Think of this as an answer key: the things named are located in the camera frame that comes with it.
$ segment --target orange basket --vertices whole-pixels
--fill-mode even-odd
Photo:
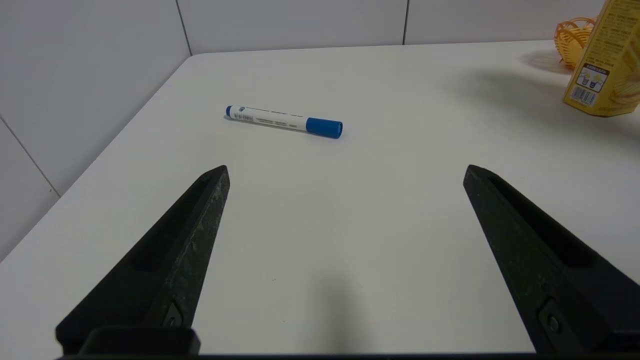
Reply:
[[[569,21],[563,21],[556,26],[554,42],[556,49],[562,56],[564,66],[574,69],[582,59],[582,52],[587,46],[596,18],[576,17]]]

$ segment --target tile grout line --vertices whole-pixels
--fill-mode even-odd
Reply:
[[[191,44],[189,43],[189,37],[187,36],[187,28],[184,27],[184,19],[182,18],[182,11],[180,10],[180,4],[178,0],[175,0],[175,6],[178,8],[178,15],[180,16],[180,23],[182,24],[182,31],[184,32],[184,39],[187,40],[187,47],[189,48],[189,55],[193,56],[191,51]]]
[[[22,150],[24,150],[24,152],[27,154],[27,156],[29,156],[29,159],[31,160],[31,162],[35,165],[35,167],[38,169],[38,171],[40,172],[40,174],[42,175],[42,177],[44,177],[44,179],[47,181],[47,183],[49,184],[49,186],[53,189],[53,191],[56,193],[56,195],[58,196],[58,198],[60,198],[60,193],[56,190],[55,186],[53,186],[53,184],[49,181],[49,178],[44,174],[44,172],[42,172],[42,169],[38,166],[38,163],[36,163],[36,161],[33,159],[33,157],[31,156],[31,154],[27,151],[27,148],[24,147],[24,145],[22,144],[22,141],[20,141],[20,139],[18,139],[18,136],[16,136],[16,134],[13,132],[13,129],[11,128],[11,126],[9,126],[9,124],[5,121],[5,119],[2,117],[2,115],[0,115],[0,120],[2,120],[4,126],[6,126],[6,128],[9,130],[9,132],[11,133],[11,135],[13,135],[13,137],[15,138],[16,141],[18,141],[18,143],[20,144],[20,147],[22,147]]]
[[[406,40],[406,23],[407,20],[409,20],[409,1],[411,0],[406,0],[406,13],[404,13],[404,32],[402,34],[402,44],[404,45],[404,41]]]

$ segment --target white tile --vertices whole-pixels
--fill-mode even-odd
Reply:
[[[57,200],[20,143],[0,122],[0,261]]]
[[[410,0],[406,44],[551,39],[558,22],[604,0]]]
[[[406,0],[179,0],[193,54],[400,45]]]
[[[1,8],[0,109],[62,193],[189,56],[177,5],[5,0]]]

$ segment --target yellow box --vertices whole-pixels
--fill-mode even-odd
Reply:
[[[640,0],[606,0],[564,102],[588,114],[633,112],[640,102]]]

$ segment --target screw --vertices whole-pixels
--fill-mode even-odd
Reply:
[[[547,325],[549,326],[549,329],[551,331],[560,332],[560,323],[558,322],[558,319],[556,319],[555,316],[549,315],[549,317],[547,318]]]

